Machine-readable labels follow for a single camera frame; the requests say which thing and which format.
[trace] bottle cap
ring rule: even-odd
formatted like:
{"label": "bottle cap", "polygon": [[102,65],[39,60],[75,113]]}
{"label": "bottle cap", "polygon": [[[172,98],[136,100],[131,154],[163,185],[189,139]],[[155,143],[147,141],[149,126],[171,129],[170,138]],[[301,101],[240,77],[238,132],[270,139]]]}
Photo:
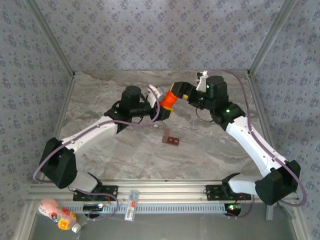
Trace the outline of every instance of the bottle cap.
{"label": "bottle cap", "polygon": [[78,232],[80,231],[80,229],[81,229],[81,225],[76,222],[76,223],[73,225],[73,227],[72,227],[71,230],[72,230],[73,232],[75,232],[75,233],[78,233]]}

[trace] aluminum frame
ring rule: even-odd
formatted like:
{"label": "aluminum frame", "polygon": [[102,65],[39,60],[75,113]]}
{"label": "aluminum frame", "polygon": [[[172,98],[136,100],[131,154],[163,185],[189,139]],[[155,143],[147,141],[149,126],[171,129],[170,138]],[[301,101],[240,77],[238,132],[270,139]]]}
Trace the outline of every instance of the aluminum frame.
{"label": "aluminum frame", "polygon": [[275,16],[271,27],[269,28],[264,40],[254,56],[254,59],[250,65],[250,74],[255,74],[264,61],[266,55],[268,54],[269,49],[271,48],[272,44],[276,40],[280,30],[284,26],[287,18],[289,17],[291,10],[296,5],[297,0],[285,0],[279,9],[279,12]]}
{"label": "aluminum frame", "polygon": [[[253,95],[254,103],[256,105],[261,128],[263,135],[267,142],[274,147],[274,142],[271,133],[268,128],[268,119],[264,115],[263,104],[261,99],[258,97],[258,90],[255,82],[248,76],[248,81]],[[59,135],[61,130],[62,121],[70,101],[70,96],[74,87],[74,79],[71,81],[65,102],[62,106],[61,115],[57,123],[57,128],[55,130],[55,135]],[[140,191],[139,203],[141,204],[193,204],[193,205],[203,205],[212,204],[216,202],[222,203],[233,203],[233,201],[207,201],[206,195],[203,193],[206,185],[219,185],[221,181],[218,180],[136,180],[136,179],[115,179],[115,180],[105,180],[102,181],[104,185],[117,185],[118,189],[118,199],[121,204],[125,204],[129,191],[131,189],[136,189]],[[16,228],[14,240],[28,240],[32,234],[32,226],[36,217],[37,208],[39,201],[44,198],[55,198],[60,205],[70,204],[73,201],[73,193],[68,189],[58,189],[54,184],[32,184],[28,193],[26,206],[22,210],[21,218],[19,224]],[[257,203],[262,203],[259,198],[255,198]],[[287,196],[285,201],[290,203],[298,203],[299,194],[292,193]],[[99,202],[79,202],[79,204],[94,204]],[[291,222],[294,228],[295,234],[298,240],[311,240],[311,232],[308,228],[306,217],[301,208],[294,209],[288,207],[291,215]],[[272,219],[272,209],[267,208],[267,217]]]}

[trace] black mounting bracket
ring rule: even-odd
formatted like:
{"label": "black mounting bracket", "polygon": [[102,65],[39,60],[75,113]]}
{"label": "black mounting bracket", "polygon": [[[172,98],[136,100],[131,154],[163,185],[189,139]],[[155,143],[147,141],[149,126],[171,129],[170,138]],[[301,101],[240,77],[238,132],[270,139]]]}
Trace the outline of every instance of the black mounting bracket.
{"label": "black mounting bracket", "polygon": [[[106,186],[101,186],[100,193],[104,194],[111,194],[114,195],[115,197],[118,196],[118,186],[116,185],[106,185]],[[74,191],[73,193],[73,201],[75,202],[114,202],[115,200],[112,197],[107,197],[104,195],[88,195],[84,194],[80,191]]]}
{"label": "black mounting bracket", "polygon": [[[286,161],[285,165],[299,178],[301,167],[297,161]],[[272,169],[271,173],[255,182],[257,195],[265,204],[270,206],[293,193],[297,188],[297,181],[283,166]]]}
{"label": "black mounting bracket", "polygon": [[206,185],[205,186],[206,199],[208,201],[243,201],[251,200],[250,194],[244,193],[230,193],[226,195],[222,185]]}

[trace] gray marble tabletop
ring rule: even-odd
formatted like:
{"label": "gray marble tabletop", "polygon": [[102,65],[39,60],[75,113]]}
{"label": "gray marble tabletop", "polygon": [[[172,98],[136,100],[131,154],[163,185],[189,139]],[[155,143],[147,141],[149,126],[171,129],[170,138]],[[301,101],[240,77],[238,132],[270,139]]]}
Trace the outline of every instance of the gray marble tabletop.
{"label": "gray marble tabletop", "polygon": [[[240,71],[251,109],[252,124],[261,133],[261,125],[245,71]],[[239,82],[231,74],[219,73],[228,85],[231,101],[245,112],[246,105]],[[194,71],[120,71],[107,73],[77,72],[75,85],[62,124],[60,138],[68,137],[97,121],[121,99],[128,85],[147,93],[152,84],[167,91],[173,82],[196,85]],[[203,119],[208,112],[198,111]],[[164,129],[180,138],[179,146],[162,143]],[[200,120],[195,108],[178,100],[172,117],[147,126],[128,126],[114,137],[106,138],[77,159],[77,169],[100,179],[206,179],[221,180],[240,172],[258,175],[249,155],[230,135],[215,123]]]}

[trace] metal bar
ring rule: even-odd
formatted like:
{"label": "metal bar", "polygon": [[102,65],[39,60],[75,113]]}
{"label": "metal bar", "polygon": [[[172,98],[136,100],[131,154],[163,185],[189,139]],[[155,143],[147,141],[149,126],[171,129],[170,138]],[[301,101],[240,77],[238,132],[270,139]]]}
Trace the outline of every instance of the metal bar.
{"label": "metal bar", "polygon": [[[233,203],[234,200],[207,201],[204,193],[206,185],[219,185],[220,181],[208,180],[109,180],[103,185],[117,185],[120,203],[126,203],[130,190],[140,192],[139,203],[141,204],[210,204],[210,203]],[[58,203],[70,203],[73,200],[73,192],[68,189],[58,189],[54,184],[32,184],[30,186],[27,201],[41,201],[44,198],[55,198]],[[295,193],[287,196],[286,201],[296,202],[298,197]],[[81,201],[79,203],[100,203],[99,201]]]}
{"label": "metal bar", "polygon": [[38,204],[31,202],[23,207],[18,227],[14,232],[13,240],[28,240],[34,224]]}
{"label": "metal bar", "polygon": [[42,30],[43,35],[45,36],[46,40],[52,47],[53,52],[55,53],[56,57],[59,59],[64,71],[67,73],[68,76],[72,77],[74,72],[72,67],[64,54],[63,50],[61,49],[54,33],[50,29],[45,16],[42,14],[38,4],[34,0],[24,0],[25,4],[31,11],[35,21],[38,23],[40,29]]}
{"label": "metal bar", "polygon": [[269,31],[267,32],[257,54],[255,55],[251,66],[250,66],[250,74],[255,74],[260,67],[261,63],[265,59],[269,49],[271,48],[272,44],[274,43],[278,33],[280,32],[281,28],[285,24],[291,10],[293,9],[294,5],[296,4],[297,0],[285,0],[277,13],[276,17],[274,18]]}
{"label": "metal bar", "polygon": [[64,96],[64,100],[63,100],[62,107],[61,107],[61,110],[59,113],[57,124],[56,124],[54,132],[53,132],[53,136],[57,139],[59,138],[59,135],[61,132],[62,123],[63,123],[65,116],[66,116],[67,108],[69,105],[72,91],[74,90],[74,86],[75,86],[75,78],[72,76],[70,79],[70,82],[68,84],[68,88],[67,88],[65,96]]}
{"label": "metal bar", "polygon": [[274,219],[274,207],[275,205],[272,205],[272,206],[266,205],[265,220],[272,221]]}
{"label": "metal bar", "polygon": [[[83,203],[65,203],[61,206],[75,214],[90,213],[90,211],[83,211]],[[110,214],[115,210],[116,206],[116,204],[105,205],[99,213]],[[127,207],[127,204],[119,204],[116,214],[125,214]],[[138,203],[136,206],[137,214],[224,214],[226,212],[224,203]]]}
{"label": "metal bar", "polygon": [[298,240],[312,240],[313,237],[308,227],[306,216],[302,207],[296,207],[293,213],[296,217],[291,221],[296,238]]}

